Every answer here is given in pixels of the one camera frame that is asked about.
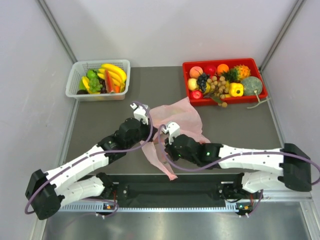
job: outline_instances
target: red tray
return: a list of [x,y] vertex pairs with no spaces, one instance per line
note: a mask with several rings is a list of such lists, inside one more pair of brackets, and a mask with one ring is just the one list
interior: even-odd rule
[[[220,64],[227,64],[228,67],[231,69],[237,65],[246,65],[249,67],[251,71],[251,76],[257,77],[262,82],[262,92],[259,95],[260,99],[264,99],[268,96],[268,92],[266,89],[266,86],[261,78],[261,75],[259,73],[258,67],[256,65],[256,62],[253,58],[241,58],[241,59],[225,59],[225,60],[213,60],[213,61],[189,61],[184,62],[182,64],[183,69],[183,75],[184,75],[184,84],[185,84],[185,90],[186,95],[190,99],[190,103],[192,106],[208,106],[208,105],[217,105],[215,101],[213,101],[211,98],[203,98],[203,99],[191,99],[190,93],[191,91],[188,89],[188,79],[189,71],[194,66],[199,66],[202,69],[204,69],[208,65],[214,65],[216,68]],[[225,98],[223,101],[225,101],[227,104],[243,104],[243,103],[254,103],[258,102],[258,99],[256,96],[237,96],[237,97],[228,97]]]

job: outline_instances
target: white wall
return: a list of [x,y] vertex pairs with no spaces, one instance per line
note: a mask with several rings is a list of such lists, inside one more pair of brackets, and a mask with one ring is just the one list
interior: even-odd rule
[[[320,165],[319,9],[320,1],[306,1],[263,74],[285,141]],[[312,175],[319,177],[315,168]],[[320,187],[313,189],[320,213]]]
[[78,60],[133,67],[254,58],[260,65],[295,0],[47,0]]
[[30,175],[57,164],[73,101],[72,63],[35,0],[0,3],[0,239],[30,236],[25,215]]

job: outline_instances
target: gray tabletop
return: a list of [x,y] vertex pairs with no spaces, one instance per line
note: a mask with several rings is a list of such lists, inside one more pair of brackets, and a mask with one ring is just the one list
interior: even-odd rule
[[[129,91],[125,100],[80,102],[68,148],[66,161],[82,155],[102,138],[112,134],[126,118],[133,116],[132,101],[147,104],[150,108],[173,104],[185,98],[183,70],[175,67],[134,67],[131,69]],[[232,104],[196,107],[202,123],[203,135],[212,143],[238,148],[273,149],[280,142],[267,103],[247,109],[252,104]],[[178,160],[182,167],[197,166]],[[238,169],[213,169],[201,173],[237,173]],[[151,165],[142,150],[100,168],[107,174],[161,174]]]

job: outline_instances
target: pumpkin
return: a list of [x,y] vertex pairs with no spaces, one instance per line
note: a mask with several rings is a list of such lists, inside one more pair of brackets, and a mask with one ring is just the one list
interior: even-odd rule
[[243,85],[243,95],[244,96],[255,96],[256,94],[261,94],[263,85],[259,78],[255,76],[249,76],[242,80]]

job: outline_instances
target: longan bunch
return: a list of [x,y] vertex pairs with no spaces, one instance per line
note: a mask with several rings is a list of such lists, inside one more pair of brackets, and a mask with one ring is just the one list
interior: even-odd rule
[[[226,98],[225,94],[229,93],[229,88],[226,87],[227,81],[224,76],[221,76],[218,80],[217,76],[213,76],[207,80],[210,84],[210,93],[215,97],[219,97],[222,101]],[[226,102],[218,103],[219,106],[226,108],[228,104]]]

